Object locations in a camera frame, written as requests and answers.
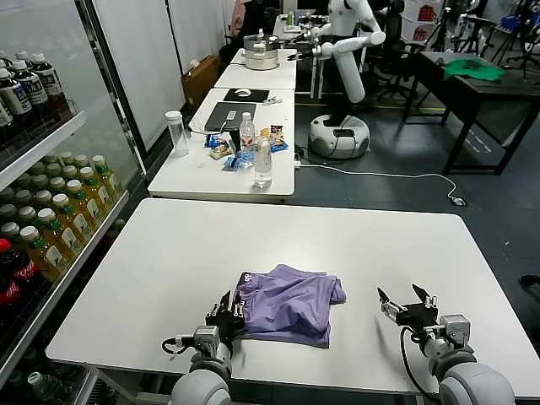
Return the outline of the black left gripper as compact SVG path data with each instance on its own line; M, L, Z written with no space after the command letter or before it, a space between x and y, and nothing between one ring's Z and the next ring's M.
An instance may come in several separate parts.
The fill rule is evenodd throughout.
M245 327L244 307L245 301L240 293L236 293L232 305L233 314L230 314L230 292L228 291L205 316L205 323L207 326L216 326L219 329L221 340L234 340Z

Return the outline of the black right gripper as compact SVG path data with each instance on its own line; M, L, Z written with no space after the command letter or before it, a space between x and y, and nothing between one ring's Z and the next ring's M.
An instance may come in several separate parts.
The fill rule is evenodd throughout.
M396 304L381 288L377 288L382 313L400 327L426 328L437 325L437 297L417 284L412 287L419 303L404 306Z

